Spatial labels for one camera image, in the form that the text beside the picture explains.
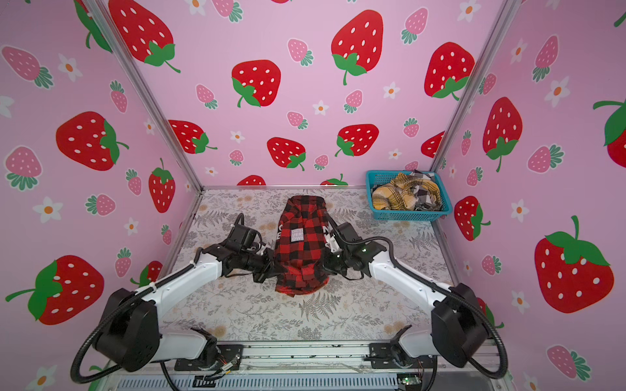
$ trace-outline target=black cable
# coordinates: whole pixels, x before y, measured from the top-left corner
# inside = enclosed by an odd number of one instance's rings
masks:
[[[467,300],[465,300],[463,297],[457,296],[454,293],[450,292],[447,289],[443,289],[441,288],[439,285],[428,281],[427,279],[413,273],[411,270],[408,270],[407,268],[405,268],[404,266],[402,266],[394,257],[393,254],[393,242],[389,239],[386,238],[384,236],[372,236],[370,238],[367,239],[362,239],[362,240],[354,240],[354,241],[347,241],[343,235],[341,234],[341,232],[337,229],[337,223],[332,219],[332,217],[330,215],[327,215],[329,222],[331,223],[333,229],[335,230],[335,232],[337,233],[337,237],[344,242],[347,245],[365,245],[367,243],[369,243],[370,241],[373,240],[382,240],[385,241],[387,243],[387,245],[389,246],[389,258],[391,259],[391,263],[394,265],[395,268],[398,268],[400,270],[402,270],[404,273],[408,274],[409,276],[413,277],[415,280],[421,282],[422,284],[426,285],[427,287],[429,287],[430,289],[441,293],[442,295],[451,298],[452,300],[455,300],[456,302],[458,302],[459,304],[465,306],[467,309],[469,309],[470,311],[472,311],[474,313],[474,315],[476,315],[481,323],[483,324],[483,326],[487,329],[487,331],[489,331],[489,333],[491,334],[491,336],[493,337],[493,341],[496,343],[496,348],[498,349],[498,354],[500,355],[500,364],[498,366],[498,370],[495,372],[492,372],[490,370],[488,370],[487,368],[483,367],[482,365],[480,365],[476,360],[474,360],[473,358],[469,358],[468,361],[470,364],[472,364],[474,366],[474,368],[476,368],[480,373],[482,373],[483,375],[489,377],[489,378],[493,378],[493,379],[499,379],[499,378],[503,378],[506,375],[506,371],[508,370],[508,356],[506,354],[506,348],[505,348],[505,344],[502,341],[502,338],[500,337],[500,334],[498,333],[497,329],[495,328],[494,325],[491,324],[491,322],[489,322],[489,320],[487,319],[487,316],[485,316],[485,314],[479,309],[476,308],[473,304],[471,304],[470,302],[468,302]]]

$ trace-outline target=strawberry wallpaper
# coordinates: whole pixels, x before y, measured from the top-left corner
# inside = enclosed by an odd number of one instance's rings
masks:
[[[430,168],[500,5],[108,1],[205,186]]]
[[[2,388],[94,390],[74,354],[157,277],[194,193],[82,1],[11,1],[0,37]]]
[[[625,11],[525,1],[439,170],[455,204],[442,226],[512,389],[623,382]]]

